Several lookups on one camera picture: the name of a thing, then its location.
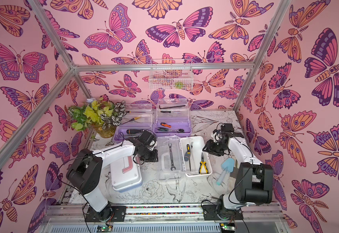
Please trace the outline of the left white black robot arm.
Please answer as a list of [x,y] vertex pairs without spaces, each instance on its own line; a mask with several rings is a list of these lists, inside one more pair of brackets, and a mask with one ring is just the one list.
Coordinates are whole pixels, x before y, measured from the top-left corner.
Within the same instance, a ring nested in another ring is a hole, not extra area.
[[157,150],[154,149],[155,143],[156,135],[152,131],[144,130],[139,136],[129,137],[120,144],[105,149],[82,149],[69,168],[66,178],[95,212],[103,213],[109,209],[109,202],[99,188],[102,170],[129,156],[138,156],[142,162],[155,161],[158,158]]

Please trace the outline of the yellow handled pliers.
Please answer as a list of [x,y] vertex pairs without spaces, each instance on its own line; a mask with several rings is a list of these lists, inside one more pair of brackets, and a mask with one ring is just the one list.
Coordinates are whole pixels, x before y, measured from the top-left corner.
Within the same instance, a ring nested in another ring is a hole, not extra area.
[[200,167],[199,167],[199,174],[208,174],[208,168],[206,166],[206,159],[204,153],[201,155]]

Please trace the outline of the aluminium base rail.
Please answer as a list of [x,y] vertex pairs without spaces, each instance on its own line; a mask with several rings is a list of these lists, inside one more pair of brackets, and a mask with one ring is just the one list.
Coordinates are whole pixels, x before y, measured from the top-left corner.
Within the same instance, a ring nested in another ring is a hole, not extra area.
[[83,205],[48,209],[40,233],[289,233],[277,204],[218,213],[214,203],[116,204],[101,222]]

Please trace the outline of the middle purple toolbox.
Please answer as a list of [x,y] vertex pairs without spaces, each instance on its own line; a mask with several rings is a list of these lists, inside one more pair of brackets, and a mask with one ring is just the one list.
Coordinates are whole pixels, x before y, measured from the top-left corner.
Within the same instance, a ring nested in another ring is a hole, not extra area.
[[187,99],[159,99],[154,132],[158,136],[187,137],[192,133]]

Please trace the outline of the white clear-lid toolbox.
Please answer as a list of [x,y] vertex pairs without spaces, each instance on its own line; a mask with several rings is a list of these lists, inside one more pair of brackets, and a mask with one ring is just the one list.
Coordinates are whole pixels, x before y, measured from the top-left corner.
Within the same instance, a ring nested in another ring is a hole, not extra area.
[[213,173],[209,154],[203,151],[201,136],[165,136],[157,141],[158,179],[160,181],[187,178],[205,179]]

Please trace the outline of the potted green plant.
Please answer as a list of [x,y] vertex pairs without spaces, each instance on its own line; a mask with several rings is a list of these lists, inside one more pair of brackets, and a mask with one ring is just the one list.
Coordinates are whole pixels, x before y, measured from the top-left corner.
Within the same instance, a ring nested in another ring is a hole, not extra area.
[[93,129],[100,137],[111,138],[127,114],[126,101],[114,103],[104,98],[91,98],[83,106],[68,107],[67,113],[73,121],[73,129],[83,132]]

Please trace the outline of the silver wrench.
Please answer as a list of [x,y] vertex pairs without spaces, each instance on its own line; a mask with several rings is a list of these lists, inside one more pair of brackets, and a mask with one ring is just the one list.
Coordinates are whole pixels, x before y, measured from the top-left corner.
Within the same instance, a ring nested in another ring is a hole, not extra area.
[[171,169],[171,171],[173,171],[173,170],[176,170],[176,167],[175,167],[175,165],[174,165],[174,160],[173,160],[172,144],[169,143],[169,144],[168,144],[168,147],[169,147],[170,162],[171,162],[171,167],[170,167],[170,169]]

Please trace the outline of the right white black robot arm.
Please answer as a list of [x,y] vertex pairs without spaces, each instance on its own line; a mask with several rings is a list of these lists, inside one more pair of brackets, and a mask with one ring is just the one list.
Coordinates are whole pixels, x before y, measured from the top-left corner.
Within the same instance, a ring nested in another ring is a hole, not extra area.
[[229,194],[221,195],[213,204],[219,218],[233,219],[237,214],[241,214],[242,207],[272,202],[272,166],[255,157],[247,146],[244,135],[235,132],[231,123],[222,123],[219,129],[215,129],[202,152],[215,156],[231,152],[235,157],[228,158],[222,164],[222,173],[217,179],[217,185],[222,183],[226,174],[231,174],[238,166],[234,187]]

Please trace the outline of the purple toolbox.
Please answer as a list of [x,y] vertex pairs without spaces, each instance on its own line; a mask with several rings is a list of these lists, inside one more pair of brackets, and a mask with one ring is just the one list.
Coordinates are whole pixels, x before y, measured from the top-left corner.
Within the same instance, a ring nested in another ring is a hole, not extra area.
[[158,136],[187,137],[192,133],[187,99],[159,99],[154,132]]
[[115,142],[153,129],[154,112],[150,103],[129,103],[126,105],[126,113],[121,125],[116,128],[113,136]]

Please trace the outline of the blue white toolbox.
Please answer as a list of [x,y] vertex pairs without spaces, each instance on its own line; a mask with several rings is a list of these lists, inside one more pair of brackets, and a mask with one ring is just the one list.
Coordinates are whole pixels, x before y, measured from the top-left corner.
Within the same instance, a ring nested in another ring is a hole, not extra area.
[[142,185],[139,164],[133,156],[124,157],[110,164],[112,187],[117,192],[126,192]]

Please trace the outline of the left purple toolbox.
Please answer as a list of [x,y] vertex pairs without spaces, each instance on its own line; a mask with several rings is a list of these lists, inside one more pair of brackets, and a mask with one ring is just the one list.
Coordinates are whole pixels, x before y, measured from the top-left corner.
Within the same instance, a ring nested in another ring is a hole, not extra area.
[[153,129],[154,112],[150,103],[129,103],[126,105],[126,113],[121,125],[116,128],[113,136],[115,142]]

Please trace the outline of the black yellow screwdriver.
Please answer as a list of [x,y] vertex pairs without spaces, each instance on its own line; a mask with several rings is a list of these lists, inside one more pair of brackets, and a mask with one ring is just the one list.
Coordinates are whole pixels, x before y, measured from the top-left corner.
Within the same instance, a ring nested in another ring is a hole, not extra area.
[[186,152],[184,154],[184,161],[185,162],[188,162],[188,165],[189,165],[189,171],[191,171],[191,160],[190,160],[190,157],[191,157],[191,149],[190,149],[190,144],[187,144],[186,145]]

